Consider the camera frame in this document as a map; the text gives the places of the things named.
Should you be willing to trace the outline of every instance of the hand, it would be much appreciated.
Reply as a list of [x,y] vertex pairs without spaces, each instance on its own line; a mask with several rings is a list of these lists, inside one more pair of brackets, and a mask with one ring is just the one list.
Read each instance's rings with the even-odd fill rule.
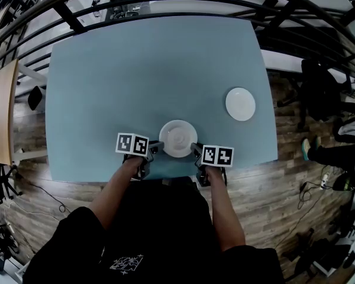
[[219,167],[207,166],[205,171],[208,174],[208,180],[210,183],[214,183],[218,180],[223,181],[221,169]]
[[132,175],[135,175],[138,171],[138,167],[142,164],[142,162],[142,157],[131,156],[124,162],[124,164],[122,164],[122,167],[130,171]]

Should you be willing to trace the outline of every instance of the metal railing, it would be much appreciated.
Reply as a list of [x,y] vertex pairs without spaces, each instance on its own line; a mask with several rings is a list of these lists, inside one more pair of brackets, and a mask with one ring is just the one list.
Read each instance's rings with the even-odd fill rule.
[[[12,54],[11,59],[18,58],[21,60],[58,41],[71,36],[75,36],[77,34],[85,33],[90,30],[94,30],[96,28],[134,20],[146,20],[156,17],[200,15],[229,17],[235,20],[248,20],[252,23],[256,31],[256,35],[262,49],[279,52],[286,52],[286,50],[289,49],[291,51],[289,54],[291,55],[305,59],[308,57],[317,58],[324,62],[328,68],[336,68],[347,75],[355,76],[355,37],[343,25],[339,23],[339,19],[344,16],[345,12],[336,9],[320,8],[309,0],[287,0],[288,3],[284,7],[276,7],[275,5],[277,0],[266,0],[263,4],[257,4],[245,0],[188,0],[219,2],[222,4],[246,7],[248,9],[232,14],[213,14],[210,12],[152,13],[94,23],[88,26],[83,26],[78,18],[93,12],[121,5],[147,1],[173,0],[119,0],[115,2],[98,4],[77,12],[71,12],[71,10],[65,4],[67,1],[68,0],[43,0],[19,16],[9,26],[5,27],[4,30],[0,32],[0,45],[4,40],[14,35],[17,31],[24,30],[24,27],[37,16],[45,13],[50,9],[54,9],[61,16],[61,19],[48,23],[46,26],[38,29],[26,37],[21,35],[19,41],[16,44],[8,46],[7,49],[0,54],[0,62],[2,62],[1,67],[4,66],[5,61],[8,60],[7,57],[10,54]],[[336,35],[334,36],[329,34],[322,28],[311,24],[308,20],[312,19],[326,22],[334,31],[342,34],[346,39],[348,39],[348,41],[354,45],[354,48],[344,45]],[[305,32],[298,33],[291,28],[282,27],[282,23],[287,20],[297,23],[301,27],[304,27]],[[16,54],[17,49],[21,45],[64,22],[69,24],[71,31],[40,43],[39,45],[24,53],[21,53],[20,55]],[[35,65],[38,62],[48,59],[50,56],[50,53],[45,54],[41,57],[29,61],[25,64],[25,66]],[[39,71],[47,68],[48,66],[48,64],[44,64],[34,68],[34,70]]]

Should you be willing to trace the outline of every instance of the plate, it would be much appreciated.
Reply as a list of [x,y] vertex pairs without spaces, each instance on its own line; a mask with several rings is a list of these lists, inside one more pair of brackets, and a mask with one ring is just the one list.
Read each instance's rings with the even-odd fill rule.
[[234,88],[226,96],[226,109],[237,121],[247,121],[255,113],[254,97],[244,88]]
[[162,127],[159,141],[164,142],[163,150],[168,155],[182,158],[191,154],[191,143],[197,143],[197,132],[190,123],[173,120]]

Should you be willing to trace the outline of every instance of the wooden floor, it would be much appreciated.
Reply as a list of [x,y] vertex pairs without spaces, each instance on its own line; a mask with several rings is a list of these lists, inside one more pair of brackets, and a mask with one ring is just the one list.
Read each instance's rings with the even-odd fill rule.
[[[270,85],[276,106],[276,100],[284,98],[291,88],[288,81],[280,79],[278,75],[270,75]],[[295,234],[305,233],[312,227],[315,239],[327,237],[330,221],[337,215],[339,206],[351,197],[348,192],[314,189],[312,199],[298,210],[300,185],[305,181],[319,183],[323,168],[303,160],[301,140],[307,136],[320,135],[325,146],[336,145],[331,135],[331,123],[315,122],[308,117],[308,128],[305,132],[298,132],[298,114],[298,104],[275,108],[279,152],[277,161],[228,172],[228,191],[246,233],[247,244],[260,248],[275,248],[278,245],[276,250],[285,277],[293,273],[296,261],[292,263],[281,254],[294,248],[297,243]],[[25,151],[46,148],[45,115],[30,111],[24,102],[15,103],[14,129],[15,148]],[[19,170],[25,179],[16,181],[15,185],[24,194],[16,197],[13,203],[6,201],[0,209],[5,212],[5,218],[11,223],[15,238],[21,244],[17,259],[25,263],[50,239],[58,220],[68,215],[67,212],[59,211],[60,204],[57,201],[27,182],[43,187],[70,210],[87,206],[100,192],[103,184],[52,181],[47,158],[21,162]],[[338,169],[332,170],[328,184],[332,185],[339,174]],[[201,188],[201,193],[210,204],[210,190]],[[319,197],[321,199],[316,206],[291,233],[300,217]],[[347,273],[352,271],[342,271],[343,276],[339,277],[335,274],[331,283],[344,283]],[[323,277],[318,275],[315,281],[325,283],[320,282],[321,279]],[[305,283],[306,280],[307,276],[302,275],[290,283]]]

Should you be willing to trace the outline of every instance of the shirt logo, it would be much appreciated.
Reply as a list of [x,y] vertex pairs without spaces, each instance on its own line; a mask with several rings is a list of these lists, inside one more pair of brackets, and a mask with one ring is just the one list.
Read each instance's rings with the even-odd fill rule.
[[143,256],[140,254],[137,257],[121,257],[113,262],[110,269],[122,270],[121,273],[126,275],[128,272],[133,272],[141,263]]

